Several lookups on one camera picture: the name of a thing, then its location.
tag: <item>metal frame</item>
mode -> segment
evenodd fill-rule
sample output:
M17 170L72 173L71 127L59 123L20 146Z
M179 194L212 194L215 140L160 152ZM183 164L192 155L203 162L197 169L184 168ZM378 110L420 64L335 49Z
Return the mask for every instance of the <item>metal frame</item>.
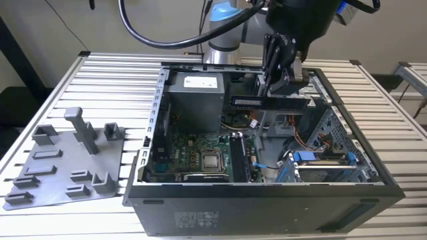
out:
M11 63L21 81L24 82L35 100L41 103L47 99L47 88L43 84L36 70L28 61L19 43L8 29L8 26L0 17L0 50Z

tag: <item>wire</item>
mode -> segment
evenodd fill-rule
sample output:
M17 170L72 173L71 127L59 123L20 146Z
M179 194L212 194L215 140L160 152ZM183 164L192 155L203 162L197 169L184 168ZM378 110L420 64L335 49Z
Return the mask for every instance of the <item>wire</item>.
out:
M119 0L119 11L120 11L120 18L124 24L124 27L128 31L128 33L131 34L131 36L139 40L143 44L157 48L157 49L183 49L187 47L191 47L193 45L197 45L200 43L204 43L205 41L216 38L217 36L220 36L221 34L227 33L228 31L231 31L233 28L236 28L241 23L244 23L247 20L250 20L250 18L262 10L262 8L264 7L266 1L260 0L256 2L256 5L254 5L250 9L241 11L233 20L231 20L229 22L227 22L224 25L221 25L220 27L215 28L213 30L211 30L209 32L195 36L189 39L181 40L181 41L175 41L175 42L159 42L159 41L153 41L149 40L148 38L145 38L143 35L140 35L128 20L128 15L127 15L127 10L125 10L125 2L124 0Z
M407 86L406 86L406 88L404 88L404 90L403 90L403 92L402 92L402 95L400 95L399 100L398 100L398 104L400 103L400 100L402 100L403 95L406 94L408 88L410 88L410 84L407 84Z
M296 131L296 127L295 127L295 116L291 115L290 116L290 121L291 121L291 125L294 127L294 137L295 137L295 140L296 142L299 143L299 145L304 148L307 148L308 150L314 151L314 149L306 145L304 141L302 140L300 138L300 135L299 135L299 132Z
M239 130L248 130L248 128L237 128L237 127L232 127L232 126L228 126L225 123L223 123L223 122L220 122L220 124L225 127L225 128L228 128L228 129L231 129L231 130L236 130L236 131L239 131Z
M412 117L414 119L416 119L416 117L420 115L422 109L423 109L422 107L418 108L415 115Z
M87 45L83 43L83 41L80 40L80 38L77 37L77 35L73 33L73 31L72 31L72 30L69 29L69 27L67 26L67 23L64 22L64 19L61 18L59 12L55 10L55 8L53 8L53 6L51 5L51 3L48 2L48 0L44 0L44 1L45 1L47 5L51 7L51 9L53 10L53 12L56 13L56 16L59 17L61 23L64 24L64 26L65 26L65 28L68 29L68 31L71 32L71 34L75 36L75 38L76 38L76 39L79 40L79 42L81 43L84 49L85 49L87 51L89 51Z
M200 20L199 20L199 36L200 36L201 30L203 30L201 20L203 20L203 13L204 13L204 10L205 10L205 6L207 6L207 0L203 0L203 6L201 6L201 11L200 11ZM199 53L199 46L200 46L200 50L201 50L201 54L203 54L201 43L197 44L197 46L196 46L196 53Z
M258 163L258 162L252 162L252 165L254 165L255 167L259 167L259 168L263 168L263 169L274 169L274 170L280 169L280 167L267 166L267 165L260 164L260 163Z

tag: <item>gray plastic base plate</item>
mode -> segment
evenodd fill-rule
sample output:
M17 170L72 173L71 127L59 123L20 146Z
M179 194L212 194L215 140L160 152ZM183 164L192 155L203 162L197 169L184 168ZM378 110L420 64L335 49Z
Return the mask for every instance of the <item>gray plastic base plate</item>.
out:
M5 210L111 198L116 195L124 140L107 141L95 128L99 153L89 155L75 131L51 135L53 145L35 144L13 188Z

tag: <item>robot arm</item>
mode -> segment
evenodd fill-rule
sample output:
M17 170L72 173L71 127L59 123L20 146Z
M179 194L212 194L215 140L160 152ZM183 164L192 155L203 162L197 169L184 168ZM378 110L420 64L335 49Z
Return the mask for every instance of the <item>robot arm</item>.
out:
M128 21L124 0L117 1L120 17L127 31L141 43L153 48L180 49L209 41L209 47L216 51L215 54L220 56L221 52L227 53L237 50L241 40L247 43L259 41L258 37L248 38L247 21L262 11L266 6L264 0L229 0L229 2L219 3L219 5L228 4L228 7L224 6L225 10L219 9L216 14L219 17L211 14L209 32L177 42L157 42L140 35ZM312 41L327 33L335 13L343 2L367 13L375 13L380 8L380 0L372 0L374 7L370 7L359 0L270 0L267 13L263 11L266 13L264 22L270 28L260 23L259 26L263 29L258 28L255 32L258 36L264 35L264 96L290 95L307 86L308 76L303 72L302 62L307 58ZM252 6L248 9L239 10L232 8L229 3L236 7L240 7L241 3ZM224 17L221 14L228 11L231 11L231 15ZM208 54L207 57L207 63L223 63L209 61Z

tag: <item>slotted metal table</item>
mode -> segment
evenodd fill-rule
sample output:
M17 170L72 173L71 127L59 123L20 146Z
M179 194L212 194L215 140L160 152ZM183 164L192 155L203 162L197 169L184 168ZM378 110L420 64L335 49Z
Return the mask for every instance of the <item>slotted metal table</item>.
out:
M13 211L0 208L0 237L13 240L148 238L133 208L121 205L121 195L132 159L143 145L160 62L199 61L200 57L191 55L112 53L92 53L76 59L0 161L0 205L33 146L35 126L52 124L57 131L69 130L71 123L63 118L68 107L84 109L84 120L95 128L111 122L125 127L119 193L113 198L55 206ZM260 63L259 58L243 58L244 65ZM347 60L307 60L304 66L323 70L404 190L406 199L347 235L207 236L203 239L427 239L427 133L360 65Z

